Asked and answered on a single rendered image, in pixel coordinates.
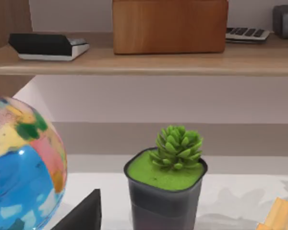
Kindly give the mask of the black and white calculator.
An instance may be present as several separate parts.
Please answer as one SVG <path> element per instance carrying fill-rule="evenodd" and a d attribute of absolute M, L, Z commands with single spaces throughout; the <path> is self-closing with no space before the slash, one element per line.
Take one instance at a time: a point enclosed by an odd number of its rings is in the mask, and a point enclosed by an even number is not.
<path fill-rule="evenodd" d="M 72 61 L 90 48 L 83 38 L 61 34 L 13 33 L 8 43 L 23 60 Z"/>

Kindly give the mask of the green plant in grey pot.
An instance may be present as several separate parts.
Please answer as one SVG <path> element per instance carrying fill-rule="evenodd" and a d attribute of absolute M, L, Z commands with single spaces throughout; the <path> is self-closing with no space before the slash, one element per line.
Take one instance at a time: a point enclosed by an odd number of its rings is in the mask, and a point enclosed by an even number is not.
<path fill-rule="evenodd" d="M 133 230 L 194 230 L 202 179 L 203 138 L 196 130 L 170 125 L 124 166 Z"/>

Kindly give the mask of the brown wooden box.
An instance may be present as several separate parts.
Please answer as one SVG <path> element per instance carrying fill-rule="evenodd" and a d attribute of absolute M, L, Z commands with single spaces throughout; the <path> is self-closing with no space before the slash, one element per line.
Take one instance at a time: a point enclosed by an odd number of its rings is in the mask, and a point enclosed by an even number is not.
<path fill-rule="evenodd" d="M 112 0 L 115 54 L 220 53 L 228 0 Z"/>

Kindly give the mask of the grey calculator with black keys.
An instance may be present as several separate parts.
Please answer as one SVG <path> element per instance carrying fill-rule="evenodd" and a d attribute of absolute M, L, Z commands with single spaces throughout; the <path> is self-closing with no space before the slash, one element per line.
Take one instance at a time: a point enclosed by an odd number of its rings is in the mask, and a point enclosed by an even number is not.
<path fill-rule="evenodd" d="M 228 43 L 264 43 L 270 36 L 270 32 L 264 29 L 248 27 L 228 27 L 226 31 L 226 42 Z"/>

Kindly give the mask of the dark grey rounded box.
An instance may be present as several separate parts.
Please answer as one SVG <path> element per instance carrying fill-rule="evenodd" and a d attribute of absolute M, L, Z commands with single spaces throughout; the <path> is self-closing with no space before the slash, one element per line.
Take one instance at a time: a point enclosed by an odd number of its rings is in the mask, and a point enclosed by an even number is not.
<path fill-rule="evenodd" d="M 288 4 L 277 5 L 273 8 L 272 26 L 275 35 L 288 39 Z"/>

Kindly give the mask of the colourful globe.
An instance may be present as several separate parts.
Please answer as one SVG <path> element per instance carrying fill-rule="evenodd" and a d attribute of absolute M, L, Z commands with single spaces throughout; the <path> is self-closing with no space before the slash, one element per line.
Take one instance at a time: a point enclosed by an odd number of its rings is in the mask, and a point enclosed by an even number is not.
<path fill-rule="evenodd" d="M 67 183 L 67 154 L 35 108 L 0 96 L 0 230 L 43 230 Z"/>

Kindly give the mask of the wooden shelf unit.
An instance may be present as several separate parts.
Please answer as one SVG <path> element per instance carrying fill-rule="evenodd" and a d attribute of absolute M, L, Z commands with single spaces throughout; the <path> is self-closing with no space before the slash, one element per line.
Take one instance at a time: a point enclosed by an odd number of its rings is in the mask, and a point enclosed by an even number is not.
<path fill-rule="evenodd" d="M 0 75 L 174 75 L 288 77 L 288 39 L 263 45 L 228 44 L 223 53 L 115 55 L 110 33 L 71 33 L 91 48 L 71 62 L 25 61 L 7 44 L 10 32 L 30 32 L 28 0 L 0 0 Z"/>

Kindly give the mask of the yellow wooden piece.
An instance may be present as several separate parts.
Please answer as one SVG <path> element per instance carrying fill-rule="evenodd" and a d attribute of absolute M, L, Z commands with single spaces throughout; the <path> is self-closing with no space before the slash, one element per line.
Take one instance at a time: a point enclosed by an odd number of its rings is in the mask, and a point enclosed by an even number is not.
<path fill-rule="evenodd" d="M 288 230 L 288 200 L 277 197 L 264 223 L 255 230 Z"/>

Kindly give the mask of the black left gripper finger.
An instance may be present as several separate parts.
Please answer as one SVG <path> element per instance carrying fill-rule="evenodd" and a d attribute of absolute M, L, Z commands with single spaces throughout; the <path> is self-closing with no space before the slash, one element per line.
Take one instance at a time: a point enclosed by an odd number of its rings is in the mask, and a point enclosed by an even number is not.
<path fill-rule="evenodd" d="M 101 191 L 94 189 L 51 230 L 101 230 Z"/>

